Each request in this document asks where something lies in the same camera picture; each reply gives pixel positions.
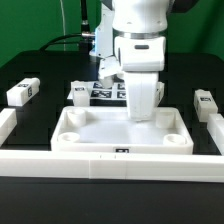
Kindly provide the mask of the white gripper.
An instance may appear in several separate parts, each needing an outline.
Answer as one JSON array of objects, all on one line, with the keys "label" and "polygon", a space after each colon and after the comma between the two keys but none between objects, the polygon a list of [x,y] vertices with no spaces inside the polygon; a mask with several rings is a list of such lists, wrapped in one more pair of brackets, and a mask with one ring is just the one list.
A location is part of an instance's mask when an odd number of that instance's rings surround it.
[{"label": "white gripper", "polygon": [[104,88],[113,86],[114,77],[124,80],[128,116],[132,120],[149,120],[151,117],[159,72],[164,69],[165,44],[164,37],[116,37],[115,56],[100,60],[98,79]]}]

